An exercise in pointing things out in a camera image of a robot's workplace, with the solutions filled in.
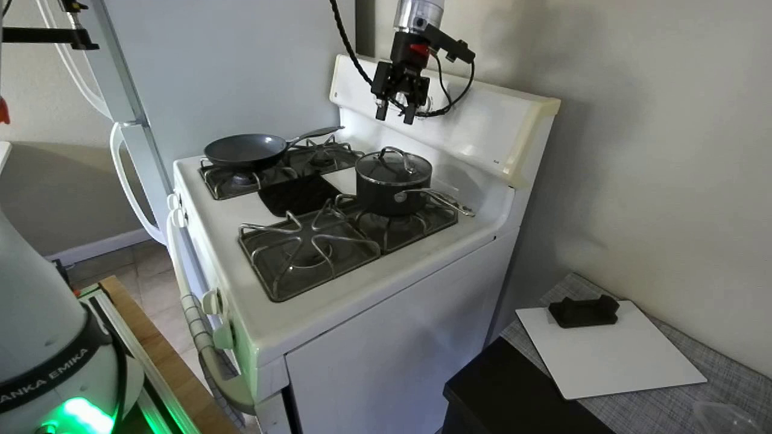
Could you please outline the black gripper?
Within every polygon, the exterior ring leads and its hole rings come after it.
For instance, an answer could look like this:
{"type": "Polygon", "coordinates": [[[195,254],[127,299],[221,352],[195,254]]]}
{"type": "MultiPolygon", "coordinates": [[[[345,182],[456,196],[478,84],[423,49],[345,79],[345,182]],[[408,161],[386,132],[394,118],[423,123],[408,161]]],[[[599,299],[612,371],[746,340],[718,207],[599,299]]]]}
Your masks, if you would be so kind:
{"type": "Polygon", "coordinates": [[[426,96],[429,79],[423,76],[429,53],[449,44],[449,36],[436,27],[420,32],[398,29],[390,44],[390,59],[380,61],[373,72],[372,94],[377,96],[377,121],[386,121],[389,100],[398,91],[405,94],[402,123],[412,126],[423,100],[426,96]]]}

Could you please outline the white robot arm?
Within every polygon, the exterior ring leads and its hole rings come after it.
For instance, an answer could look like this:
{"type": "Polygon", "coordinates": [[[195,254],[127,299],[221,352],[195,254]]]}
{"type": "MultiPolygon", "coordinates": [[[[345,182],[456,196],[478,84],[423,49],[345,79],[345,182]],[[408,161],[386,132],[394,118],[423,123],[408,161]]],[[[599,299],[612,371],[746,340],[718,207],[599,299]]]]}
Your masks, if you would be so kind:
{"type": "Polygon", "coordinates": [[[443,0],[401,0],[390,59],[373,72],[372,94],[377,118],[383,121],[398,94],[405,96],[402,121],[412,123],[426,101],[429,79],[423,76],[432,53],[443,50],[450,38],[439,29],[443,0]]]}

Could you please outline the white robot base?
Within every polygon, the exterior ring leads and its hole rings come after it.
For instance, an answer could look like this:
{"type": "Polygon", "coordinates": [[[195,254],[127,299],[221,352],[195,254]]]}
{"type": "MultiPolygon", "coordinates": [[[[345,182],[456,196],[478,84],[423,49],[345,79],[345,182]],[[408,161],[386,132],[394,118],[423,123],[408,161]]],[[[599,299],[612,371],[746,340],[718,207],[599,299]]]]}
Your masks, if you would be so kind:
{"type": "Polygon", "coordinates": [[[0,434],[113,434],[143,366],[0,213],[0,434]]]}

